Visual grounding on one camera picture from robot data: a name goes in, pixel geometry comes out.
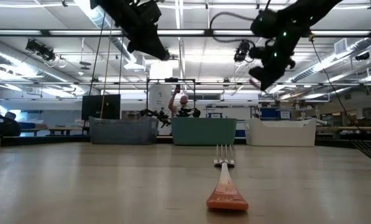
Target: person's arm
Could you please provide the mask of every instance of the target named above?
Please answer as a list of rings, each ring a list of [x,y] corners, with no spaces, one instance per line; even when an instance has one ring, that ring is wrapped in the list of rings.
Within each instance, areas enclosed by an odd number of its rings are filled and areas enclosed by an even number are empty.
[[[168,109],[172,112],[172,113],[177,113],[177,110],[176,110],[176,107],[174,106],[174,99],[175,99],[175,95],[177,95],[177,93],[180,92],[180,89],[174,89],[174,93],[173,93],[173,96],[172,98],[170,99],[170,101],[168,102]]]

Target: white bin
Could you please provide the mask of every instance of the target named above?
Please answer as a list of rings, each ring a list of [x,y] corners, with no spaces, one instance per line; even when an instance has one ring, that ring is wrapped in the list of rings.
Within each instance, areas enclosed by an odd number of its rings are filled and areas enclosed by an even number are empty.
[[[316,119],[307,121],[245,121],[246,141],[251,146],[314,146]]]

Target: table surface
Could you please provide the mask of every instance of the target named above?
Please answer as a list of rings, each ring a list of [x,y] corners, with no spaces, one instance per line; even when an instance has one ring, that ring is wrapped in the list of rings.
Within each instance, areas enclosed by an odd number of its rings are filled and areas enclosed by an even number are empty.
[[[66,143],[0,150],[0,224],[371,223],[371,160],[332,147],[235,146],[245,213],[208,210],[215,147]]]
[[[81,131],[81,127],[55,127],[49,128],[50,131]]]

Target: metal frame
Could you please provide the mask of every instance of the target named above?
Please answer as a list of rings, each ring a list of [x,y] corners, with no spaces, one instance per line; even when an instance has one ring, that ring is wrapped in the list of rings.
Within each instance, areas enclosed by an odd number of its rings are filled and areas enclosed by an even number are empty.
[[[371,37],[371,29],[365,30],[312,30],[315,37]],[[119,29],[112,30],[111,37],[125,37]],[[249,29],[160,29],[159,37],[258,37]],[[109,30],[101,35],[99,29],[0,29],[0,37],[109,37]]]
[[[150,81],[157,81],[156,83],[160,83],[160,81],[163,81],[163,83],[166,83],[166,85],[172,85],[172,84],[180,84],[180,85],[187,85],[187,82],[193,82],[193,108],[195,109],[196,108],[196,80],[194,78],[189,78],[189,79],[176,79],[176,81],[173,81],[173,82],[168,82],[168,81],[165,81],[165,79],[159,79],[159,78],[148,78],[147,79],[147,109],[149,107],[149,104],[148,104],[148,101],[149,101],[149,83]]]
[[[149,84],[151,81],[164,81],[164,79],[148,79],[146,82],[121,82],[121,85],[143,85]],[[195,79],[178,79],[180,82],[178,84],[189,84],[187,82],[193,82],[194,86],[197,85],[212,85],[212,86],[223,86],[223,85],[245,85],[245,86],[254,86],[249,82],[196,82]],[[0,84],[11,84],[11,85],[91,85],[91,82],[0,82]],[[106,85],[118,85],[119,82],[107,82]],[[173,82],[163,82],[160,83],[162,85],[172,85]],[[371,86],[370,83],[332,83],[333,86]],[[104,83],[95,83],[93,82],[93,86],[102,86]],[[304,86],[304,85],[311,85],[311,86],[331,86],[330,83],[283,83],[283,82],[276,82],[273,85],[286,85],[286,86]]]

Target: black monitor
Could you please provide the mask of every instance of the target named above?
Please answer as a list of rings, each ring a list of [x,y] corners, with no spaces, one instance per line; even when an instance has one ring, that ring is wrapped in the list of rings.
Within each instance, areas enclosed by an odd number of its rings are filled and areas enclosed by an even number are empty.
[[[81,119],[88,121],[88,117],[100,118],[103,96],[84,96],[81,105]],[[105,95],[104,97],[104,119],[120,119],[121,96]]]

